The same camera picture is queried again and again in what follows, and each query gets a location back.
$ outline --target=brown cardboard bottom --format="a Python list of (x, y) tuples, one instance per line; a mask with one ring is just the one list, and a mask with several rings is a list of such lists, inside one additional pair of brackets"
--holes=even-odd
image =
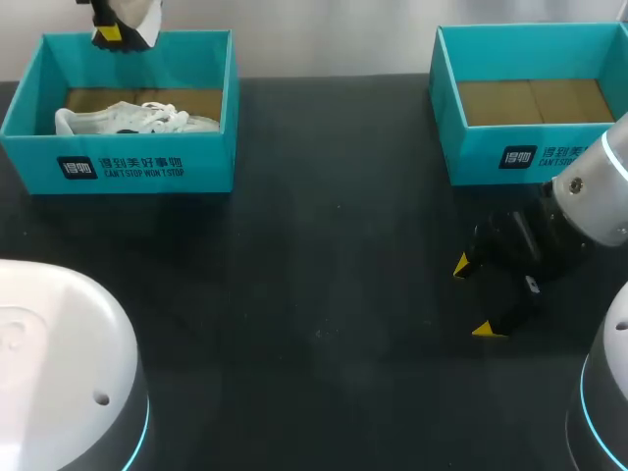
[(469, 126), (614, 123), (595, 79), (462, 81)]
[(157, 101), (173, 104), (179, 111), (203, 116), (220, 122), (223, 105), (223, 90), (220, 89), (174, 89), (174, 88), (72, 88), (66, 98), (66, 108), (76, 113), (101, 111), (119, 101), (141, 105)]

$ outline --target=logo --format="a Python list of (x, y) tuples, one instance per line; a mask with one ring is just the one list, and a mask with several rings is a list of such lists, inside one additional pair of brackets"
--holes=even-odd
[(57, 162), (68, 180), (96, 180), (98, 178), (89, 157), (57, 157)]
[(503, 149), (499, 167), (501, 169), (527, 169), (532, 164), (536, 153), (536, 145), (508, 145)]

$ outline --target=white wall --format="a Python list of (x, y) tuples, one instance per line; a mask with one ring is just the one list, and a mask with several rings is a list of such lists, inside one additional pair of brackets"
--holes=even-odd
[[(0, 0), (0, 80), (45, 31), (89, 30), (74, 0)], [(244, 76), (426, 72), (437, 25), (611, 21), (621, 0), (165, 0), (164, 28), (233, 28)]]

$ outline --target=shoelace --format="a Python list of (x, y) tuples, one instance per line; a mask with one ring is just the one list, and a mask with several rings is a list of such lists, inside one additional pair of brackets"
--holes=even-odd
[(150, 101), (141, 105), (153, 113), (141, 121), (142, 128), (154, 132), (183, 132), (183, 127), (187, 124), (189, 113), (177, 111), (174, 105), (164, 105)]

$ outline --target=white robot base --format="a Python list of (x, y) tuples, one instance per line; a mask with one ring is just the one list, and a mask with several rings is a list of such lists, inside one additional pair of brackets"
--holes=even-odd
[(628, 284), (615, 297), (585, 360), (565, 431), (579, 471), (628, 471)]
[(151, 436), (118, 301), (71, 270), (0, 260), (0, 469), (141, 471)]

